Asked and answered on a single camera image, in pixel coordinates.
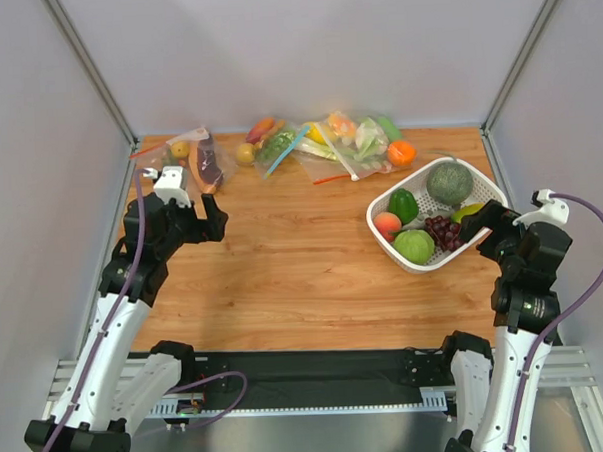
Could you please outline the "fake cabbage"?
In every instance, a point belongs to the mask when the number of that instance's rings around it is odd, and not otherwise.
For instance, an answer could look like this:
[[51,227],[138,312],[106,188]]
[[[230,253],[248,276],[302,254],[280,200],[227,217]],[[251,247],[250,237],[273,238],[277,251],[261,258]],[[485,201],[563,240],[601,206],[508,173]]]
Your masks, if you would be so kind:
[[370,117],[361,120],[356,129],[355,146],[363,160],[385,154],[389,143],[388,137],[375,120]]

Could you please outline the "clear white-zip bag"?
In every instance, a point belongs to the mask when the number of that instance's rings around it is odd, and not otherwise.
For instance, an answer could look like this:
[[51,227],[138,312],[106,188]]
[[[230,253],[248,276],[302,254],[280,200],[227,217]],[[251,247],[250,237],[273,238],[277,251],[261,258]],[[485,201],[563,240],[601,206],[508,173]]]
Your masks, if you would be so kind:
[[353,181],[404,169],[417,157],[414,146],[385,115],[351,118],[334,111],[316,127]]

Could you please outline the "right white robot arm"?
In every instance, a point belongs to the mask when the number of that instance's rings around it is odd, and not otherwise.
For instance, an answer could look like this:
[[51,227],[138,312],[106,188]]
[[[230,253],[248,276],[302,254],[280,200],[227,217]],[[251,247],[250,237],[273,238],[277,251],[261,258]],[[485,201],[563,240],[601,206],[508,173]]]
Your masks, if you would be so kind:
[[461,219],[464,243],[489,230],[477,250],[501,270],[491,296],[496,341],[460,331],[445,338],[442,356],[456,384],[458,431],[443,452],[531,452],[539,376],[561,313],[552,286],[572,245],[563,229],[567,205],[549,189],[532,198],[536,208],[525,214],[490,200]]

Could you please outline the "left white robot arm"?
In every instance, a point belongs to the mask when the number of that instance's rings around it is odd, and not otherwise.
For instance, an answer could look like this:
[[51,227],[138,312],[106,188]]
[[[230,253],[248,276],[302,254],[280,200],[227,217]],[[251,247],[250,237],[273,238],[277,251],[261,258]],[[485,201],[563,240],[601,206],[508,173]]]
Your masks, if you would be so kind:
[[156,193],[127,206],[124,235],[101,274],[86,342],[67,387],[50,416],[33,420],[24,439],[32,452],[130,452],[147,413],[167,393],[198,387],[194,349],[160,341],[124,389],[117,387],[133,340],[168,278],[167,264],[184,244],[220,242],[228,215],[214,197],[193,205]]

